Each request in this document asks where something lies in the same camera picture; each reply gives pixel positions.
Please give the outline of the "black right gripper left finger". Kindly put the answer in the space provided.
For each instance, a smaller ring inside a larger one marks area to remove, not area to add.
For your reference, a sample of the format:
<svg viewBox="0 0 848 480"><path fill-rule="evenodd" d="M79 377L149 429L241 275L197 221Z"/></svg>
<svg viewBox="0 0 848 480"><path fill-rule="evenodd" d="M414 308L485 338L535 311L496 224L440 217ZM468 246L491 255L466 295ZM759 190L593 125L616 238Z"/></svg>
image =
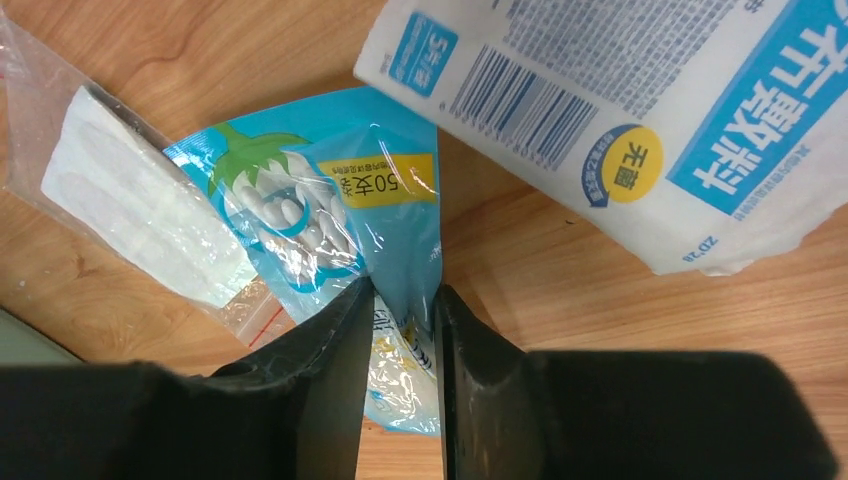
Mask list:
<svg viewBox="0 0 848 480"><path fill-rule="evenodd" d="M151 362L1 370L5 479L352 479L372 282L208 376Z"/></svg>

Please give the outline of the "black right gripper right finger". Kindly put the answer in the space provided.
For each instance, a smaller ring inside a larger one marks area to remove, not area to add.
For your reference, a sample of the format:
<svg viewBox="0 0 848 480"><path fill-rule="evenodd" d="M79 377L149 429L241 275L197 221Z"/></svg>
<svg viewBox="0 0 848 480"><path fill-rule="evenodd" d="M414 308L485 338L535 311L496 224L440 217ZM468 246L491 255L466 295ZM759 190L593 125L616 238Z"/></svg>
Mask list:
<svg viewBox="0 0 848 480"><path fill-rule="evenodd" d="M448 479L834 479L800 392L741 351L525 351L433 304Z"/></svg>

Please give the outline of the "blue mask package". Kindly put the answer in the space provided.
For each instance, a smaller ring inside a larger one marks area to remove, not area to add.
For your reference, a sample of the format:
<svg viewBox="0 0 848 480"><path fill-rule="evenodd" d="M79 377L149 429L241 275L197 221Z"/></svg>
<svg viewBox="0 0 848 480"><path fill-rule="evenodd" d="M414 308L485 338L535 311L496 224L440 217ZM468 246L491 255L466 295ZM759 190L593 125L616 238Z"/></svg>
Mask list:
<svg viewBox="0 0 848 480"><path fill-rule="evenodd" d="M294 322L352 281L372 281L365 415L390 431L439 435L436 127L376 89L356 87L218 123L165 153Z"/></svg>

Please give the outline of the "mint green medicine kit case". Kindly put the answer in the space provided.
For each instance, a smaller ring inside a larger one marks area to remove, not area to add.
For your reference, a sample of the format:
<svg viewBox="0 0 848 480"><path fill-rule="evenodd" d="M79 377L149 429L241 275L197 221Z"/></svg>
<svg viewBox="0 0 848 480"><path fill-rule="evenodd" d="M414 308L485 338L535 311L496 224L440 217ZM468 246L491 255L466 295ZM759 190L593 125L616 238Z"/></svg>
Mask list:
<svg viewBox="0 0 848 480"><path fill-rule="evenodd" d="M1 310L1 365L65 365L82 360L27 323Z"/></svg>

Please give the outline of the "white gauze packet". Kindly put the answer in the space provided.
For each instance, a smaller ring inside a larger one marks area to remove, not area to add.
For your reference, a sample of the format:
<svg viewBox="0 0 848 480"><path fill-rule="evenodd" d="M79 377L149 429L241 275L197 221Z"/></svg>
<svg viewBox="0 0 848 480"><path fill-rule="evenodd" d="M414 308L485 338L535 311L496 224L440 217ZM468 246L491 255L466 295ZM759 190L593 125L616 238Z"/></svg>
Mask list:
<svg viewBox="0 0 848 480"><path fill-rule="evenodd" d="M9 18L1 21L8 189L258 349L291 322L167 139Z"/></svg>

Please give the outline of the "white blue cotton packet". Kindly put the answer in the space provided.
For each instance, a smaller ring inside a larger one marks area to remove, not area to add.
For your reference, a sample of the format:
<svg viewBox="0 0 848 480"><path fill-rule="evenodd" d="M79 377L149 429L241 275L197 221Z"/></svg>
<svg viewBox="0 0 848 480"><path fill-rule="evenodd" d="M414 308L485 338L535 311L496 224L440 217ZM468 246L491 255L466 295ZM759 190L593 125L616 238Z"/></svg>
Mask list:
<svg viewBox="0 0 848 480"><path fill-rule="evenodd" d="M736 273L847 201L843 1L390 1L354 73L659 275Z"/></svg>

